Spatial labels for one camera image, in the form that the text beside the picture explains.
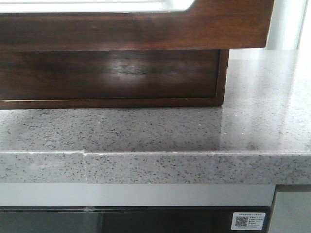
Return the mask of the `white drawer handle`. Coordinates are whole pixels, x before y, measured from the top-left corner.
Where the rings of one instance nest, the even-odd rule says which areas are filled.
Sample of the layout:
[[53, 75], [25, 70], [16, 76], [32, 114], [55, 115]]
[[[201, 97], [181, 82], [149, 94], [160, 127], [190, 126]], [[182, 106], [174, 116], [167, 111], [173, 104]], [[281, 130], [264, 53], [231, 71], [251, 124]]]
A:
[[183, 12], [194, 0], [2, 0], [0, 12], [14, 13], [141, 13]]

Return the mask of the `white QR code sticker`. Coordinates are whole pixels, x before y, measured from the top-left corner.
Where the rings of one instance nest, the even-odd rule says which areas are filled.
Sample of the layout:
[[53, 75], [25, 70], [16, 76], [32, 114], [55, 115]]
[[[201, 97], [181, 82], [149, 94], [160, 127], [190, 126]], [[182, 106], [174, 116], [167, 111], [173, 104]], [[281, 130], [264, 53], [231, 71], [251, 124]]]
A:
[[263, 212], [234, 212], [231, 230], [261, 231], [266, 214]]

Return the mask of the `grey cabinet door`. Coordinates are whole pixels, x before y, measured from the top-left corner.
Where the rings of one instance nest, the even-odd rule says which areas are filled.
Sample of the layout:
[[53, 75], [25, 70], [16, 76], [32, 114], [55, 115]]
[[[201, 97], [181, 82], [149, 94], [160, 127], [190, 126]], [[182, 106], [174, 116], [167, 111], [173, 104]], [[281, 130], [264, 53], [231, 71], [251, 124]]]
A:
[[268, 232], [309, 233], [311, 231], [311, 186], [278, 185]]

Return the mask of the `black built-in appliance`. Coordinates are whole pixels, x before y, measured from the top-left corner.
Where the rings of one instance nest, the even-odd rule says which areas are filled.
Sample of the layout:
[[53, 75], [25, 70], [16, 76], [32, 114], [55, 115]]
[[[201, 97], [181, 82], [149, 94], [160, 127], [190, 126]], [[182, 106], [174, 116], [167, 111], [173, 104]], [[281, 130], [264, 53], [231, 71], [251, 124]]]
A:
[[[234, 212], [266, 214], [261, 231], [231, 230]], [[270, 207], [1, 207], [2, 233], [266, 233]]]

